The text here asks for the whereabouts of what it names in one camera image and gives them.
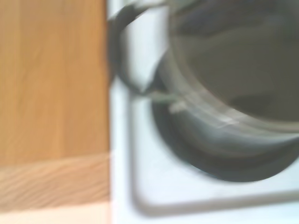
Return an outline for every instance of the white surface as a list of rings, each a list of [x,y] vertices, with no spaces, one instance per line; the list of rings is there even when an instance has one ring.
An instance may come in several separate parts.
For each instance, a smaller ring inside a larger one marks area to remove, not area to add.
[[[108,224],[107,203],[0,214],[1,224]]]
[[[121,0],[111,0],[115,7],[110,14],[121,8]],[[145,83],[153,75],[156,64],[166,48],[161,22],[163,9],[146,13],[131,26],[133,55],[131,70]],[[236,210],[223,210],[175,217],[149,218],[134,205],[132,184],[147,205],[171,205],[182,202],[226,200],[240,196],[259,196],[265,193],[299,190],[296,170],[299,163],[268,180],[255,183],[226,183],[195,173],[188,166],[180,165],[167,149],[155,130],[147,100],[134,102],[134,142],[137,165],[135,183],[130,173],[130,132],[128,118],[129,95],[127,89],[116,80],[111,89],[111,147],[112,147],[112,199],[113,224],[195,224],[195,223],[298,223],[299,203],[285,203]]]

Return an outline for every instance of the white stovetop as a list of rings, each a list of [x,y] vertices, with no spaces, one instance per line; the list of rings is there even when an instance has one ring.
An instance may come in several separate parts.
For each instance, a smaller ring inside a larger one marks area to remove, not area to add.
[[[112,15],[123,6],[122,0],[111,0],[110,6],[109,13]],[[130,68],[142,84],[153,75],[159,58],[167,48],[163,32],[165,17],[165,9],[154,10],[147,12],[130,27],[129,49],[133,52],[129,60]],[[206,202],[222,201],[225,205],[225,200],[229,202],[232,198],[245,196],[262,198],[265,194],[288,192],[297,195],[299,179],[296,171],[299,170],[299,163],[273,178],[255,183],[239,184],[209,179],[180,163],[170,153],[155,130],[147,99],[132,101],[126,87],[117,79],[111,89],[110,102],[113,224],[299,222],[299,203],[179,216],[143,215],[132,199],[132,187],[144,205],[149,207],[198,202],[204,207]],[[129,123],[129,117],[133,118],[133,123]],[[130,158],[133,148],[135,160]],[[134,174],[130,170],[132,163],[135,167]]]

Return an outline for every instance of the wood grain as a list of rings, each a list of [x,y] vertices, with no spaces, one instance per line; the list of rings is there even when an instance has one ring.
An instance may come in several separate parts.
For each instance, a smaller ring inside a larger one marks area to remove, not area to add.
[[[107,202],[108,171],[107,154],[2,169],[0,212]]]
[[[107,152],[104,0],[0,0],[0,166]]]

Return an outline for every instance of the burner ring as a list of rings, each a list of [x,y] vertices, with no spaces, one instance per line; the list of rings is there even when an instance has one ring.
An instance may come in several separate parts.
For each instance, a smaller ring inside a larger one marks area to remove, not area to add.
[[[153,85],[164,89],[158,70]],[[167,104],[152,103],[152,112],[156,127],[170,150],[181,160],[220,180],[254,182],[267,179],[286,169],[299,157],[299,143],[254,157],[223,158],[207,154],[206,150],[200,149],[204,145],[187,141],[179,132],[175,116],[169,112]]]

